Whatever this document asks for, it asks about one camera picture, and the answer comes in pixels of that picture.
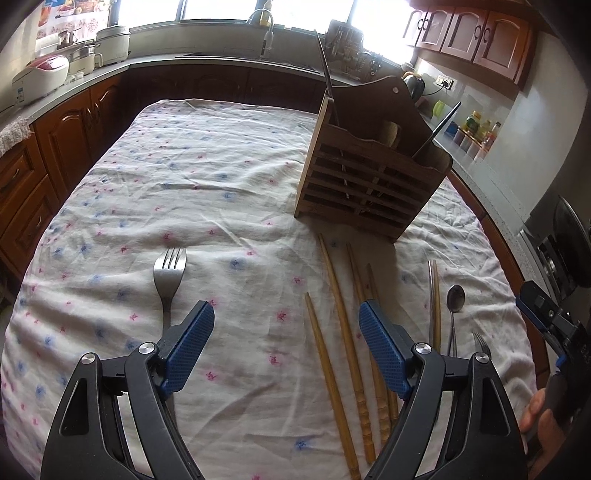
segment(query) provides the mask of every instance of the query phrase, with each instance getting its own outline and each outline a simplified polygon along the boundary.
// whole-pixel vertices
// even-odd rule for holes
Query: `cabinet door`
[[[453,7],[431,7],[423,23],[417,47],[439,51],[452,21]]]
[[[46,176],[18,209],[0,238],[3,256],[10,260],[8,266],[18,277],[25,274],[41,235],[60,205]]]
[[[425,23],[425,16],[427,12],[425,10],[413,10],[408,17],[406,28],[402,34],[402,40],[406,45],[415,46],[417,44],[418,35],[423,29]]]
[[[62,202],[94,163],[90,106],[90,92],[86,89],[34,123],[41,155]]]
[[[94,119],[95,150],[93,160],[105,152],[129,127],[133,120],[128,97],[122,88],[122,74],[103,80],[90,88]]]
[[[179,74],[185,81],[185,98],[226,102],[244,99],[248,69],[226,65],[186,65]]]
[[[253,105],[317,112],[319,105],[312,105],[316,84],[316,80],[289,73],[251,69],[244,101]]]
[[[0,235],[46,175],[34,134],[0,158]]]
[[[515,79],[525,54],[529,29],[525,20],[490,12],[474,63]]]
[[[441,52],[461,59],[474,60],[487,15],[487,10],[479,8],[456,8]]]

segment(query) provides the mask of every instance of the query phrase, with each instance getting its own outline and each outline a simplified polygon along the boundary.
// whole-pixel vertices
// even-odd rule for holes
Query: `upper cabinet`
[[[453,7],[432,7],[427,11],[417,47],[440,51],[452,21]]]
[[[415,46],[417,44],[418,35],[423,30],[426,15],[427,10],[415,9],[411,12],[407,25],[404,28],[404,33],[402,34],[406,45]]]
[[[490,12],[474,62],[514,79],[524,57],[529,30],[525,20]]]
[[[457,7],[441,52],[472,61],[485,29],[487,10]]]

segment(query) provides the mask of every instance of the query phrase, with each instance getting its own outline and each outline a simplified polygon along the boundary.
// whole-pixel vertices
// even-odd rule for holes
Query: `bottle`
[[[265,5],[263,5],[263,8],[265,10],[270,11],[272,6],[273,6],[272,0],[267,0],[265,2]],[[269,16],[269,14],[267,12],[261,12],[261,21],[259,22],[259,25],[262,27],[270,27],[271,26],[271,17]]]
[[[471,115],[466,118],[466,126],[468,131],[475,135],[478,131],[478,127],[480,126],[480,113],[474,110]]]
[[[484,142],[482,143],[482,146],[484,148],[486,148],[487,150],[491,149],[492,144],[495,142],[497,136],[499,135],[500,129],[501,129],[501,123],[500,122],[495,123],[495,126],[492,127],[492,130],[490,132],[488,132],[484,138]]]
[[[486,134],[489,132],[490,129],[491,129],[491,121],[487,120],[481,126],[478,127],[478,130],[476,131],[476,135],[474,135],[474,136],[476,137],[476,139],[480,143],[482,143],[484,141],[484,137],[486,136]]]

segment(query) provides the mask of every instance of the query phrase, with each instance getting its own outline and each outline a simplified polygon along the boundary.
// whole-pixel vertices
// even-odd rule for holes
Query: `chopstick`
[[[353,439],[351,438],[349,424],[347,423],[345,409],[343,408],[343,401],[340,397],[339,387],[336,383],[335,372],[333,371],[332,365],[330,364],[329,353],[326,349],[324,338],[322,337],[322,331],[320,330],[320,325],[318,324],[318,318],[316,317],[316,312],[314,311],[310,294],[308,292],[304,293],[304,298],[306,300],[306,306],[308,307],[308,314],[310,315],[310,323],[312,324],[312,331],[314,332],[316,348],[318,349],[318,355],[320,356],[320,364],[322,365],[322,371],[324,372],[326,388],[329,391],[330,404],[332,405],[333,412],[335,414],[336,425],[339,429],[340,442],[343,446],[345,461],[347,462],[347,467],[349,468],[351,480],[361,480],[357,454],[355,453],[355,447],[353,445]]]
[[[349,254],[349,262],[351,264],[351,272],[353,273],[353,282],[355,283],[355,292],[357,294],[357,301],[362,304],[367,300],[365,289],[363,288],[363,282],[357,262],[355,261],[355,254],[351,244],[347,244],[347,252]],[[375,399],[378,404],[378,420],[379,420],[379,438],[382,444],[382,448],[390,437],[390,415],[388,411],[388,397],[386,394],[386,382],[379,371],[378,364],[375,362],[374,356],[369,352],[369,361],[371,363],[371,373],[374,379],[374,390]]]
[[[345,302],[340,293],[339,281],[336,278],[335,269],[332,262],[324,238],[321,234],[318,235],[320,241],[320,249],[324,257],[324,263],[329,275],[330,288],[335,297],[336,311],[339,316],[340,331],[343,336],[343,343],[345,344],[345,352],[347,354],[347,363],[349,364],[349,371],[351,374],[351,381],[353,383],[353,391],[355,392],[355,400],[357,402],[357,412],[359,414],[359,422],[361,424],[361,433],[363,435],[363,449],[365,451],[365,459],[368,463],[375,461],[375,447],[374,438],[371,433],[371,423],[369,421],[369,411],[367,401],[365,400],[365,392],[363,391],[363,381],[361,380],[361,370],[359,369],[359,362],[357,360],[357,353],[355,352],[355,344],[353,342],[353,335],[351,334],[351,326],[349,325],[349,318],[347,310],[345,309]]]
[[[439,274],[435,260],[429,260],[429,302],[431,304],[429,342],[435,350],[441,352],[441,304],[439,300]]]
[[[379,304],[379,294],[378,294],[378,285],[375,282],[374,271],[371,268],[371,264],[367,264],[366,267],[368,271],[368,278],[369,278],[369,289],[371,291],[372,298],[378,302]],[[388,398],[388,413],[390,417],[390,426],[393,429],[396,424],[398,423],[398,397],[396,393],[394,393],[389,388],[386,388],[387,398]]]

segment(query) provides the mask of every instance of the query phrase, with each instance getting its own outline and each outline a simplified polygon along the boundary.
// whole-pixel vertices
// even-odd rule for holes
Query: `wall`
[[[0,111],[14,104],[12,78],[35,57],[37,23],[41,18],[41,4],[17,28],[0,51]]]

